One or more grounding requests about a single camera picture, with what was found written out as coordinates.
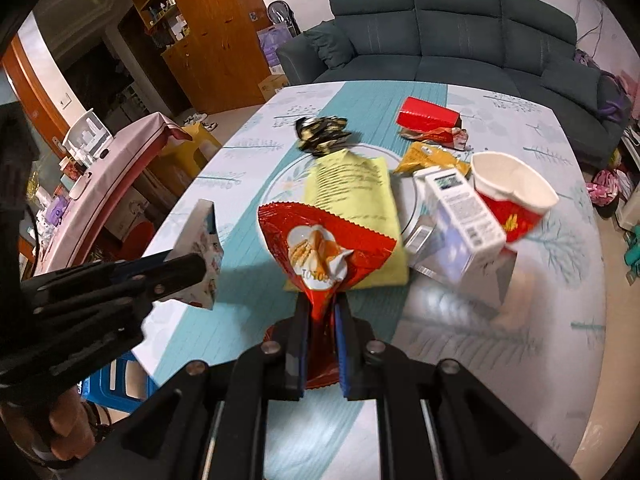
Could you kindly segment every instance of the gray sofa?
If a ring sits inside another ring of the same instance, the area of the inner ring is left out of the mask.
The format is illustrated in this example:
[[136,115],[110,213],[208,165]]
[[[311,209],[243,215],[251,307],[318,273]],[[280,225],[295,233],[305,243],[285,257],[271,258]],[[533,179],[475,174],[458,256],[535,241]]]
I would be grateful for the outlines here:
[[[539,0],[329,0],[334,24],[355,57],[329,70],[301,34],[277,50],[293,85],[344,80],[431,81],[471,86],[551,108],[581,162],[606,165],[622,124],[601,120],[541,84],[552,57],[573,59],[574,20]],[[597,82],[598,107],[621,99],[611,79]]]

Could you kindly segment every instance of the red box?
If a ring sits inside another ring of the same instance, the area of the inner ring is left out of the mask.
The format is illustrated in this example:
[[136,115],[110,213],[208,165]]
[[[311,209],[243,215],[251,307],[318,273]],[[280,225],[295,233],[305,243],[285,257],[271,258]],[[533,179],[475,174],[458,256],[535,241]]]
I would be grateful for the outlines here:
[[398,112],[396,123],[414,132],[430,132],[443,127],[462,127],[458,112],[415,97],[408,97],[404,100]]

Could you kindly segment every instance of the teal stripe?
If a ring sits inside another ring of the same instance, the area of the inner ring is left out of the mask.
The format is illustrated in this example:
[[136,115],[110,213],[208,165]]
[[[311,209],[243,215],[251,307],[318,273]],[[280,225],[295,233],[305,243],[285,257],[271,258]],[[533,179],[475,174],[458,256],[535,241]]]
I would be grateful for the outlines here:
[[[358,142],[402,155],[409,145],[398,136],[396,115],[412,95],[446,105],[447,86],[420,82],[348,82],[321,111],[348,119]],[[154,378],[160,383],[192,359],[211,364],[229,361],[259,343],[265,330],[291,316],[294,295],[284,292],[285,277],[258,237],[256,210],[268,183],[302,154],[292,146],[277,165],[225,243],[219,294],[213,311],[188,308],[176,328]],[[350,292],[355,316],[367,319],[383,340],[396,330],[408,288],[387,287]],[[316,480],[322,476],[360,412],[360,402],[346,402],[337,386],[309,391],[302,402],[271,402],[265,478]]]

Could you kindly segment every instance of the sofa backrest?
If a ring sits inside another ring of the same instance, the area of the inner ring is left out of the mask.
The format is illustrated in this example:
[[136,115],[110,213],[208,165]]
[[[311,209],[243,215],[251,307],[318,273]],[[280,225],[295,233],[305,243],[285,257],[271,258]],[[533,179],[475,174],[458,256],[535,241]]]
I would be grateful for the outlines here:
[[505,68],[542,75],[550,56],[573,59],[574,20],[540,0],[500,0]]
[[420,56],[414,0],[329,0],[356,54]]
[[423,56],[502,66],[500,0],[414,0]]

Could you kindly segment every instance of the ceiling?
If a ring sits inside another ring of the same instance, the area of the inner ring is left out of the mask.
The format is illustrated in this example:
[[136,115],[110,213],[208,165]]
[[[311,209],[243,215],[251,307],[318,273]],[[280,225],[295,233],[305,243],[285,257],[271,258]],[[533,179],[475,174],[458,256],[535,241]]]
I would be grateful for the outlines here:
[[131,0],[40,0],[33,12],[53,57],[60,60],[84,54],[107,23],[131,5]]

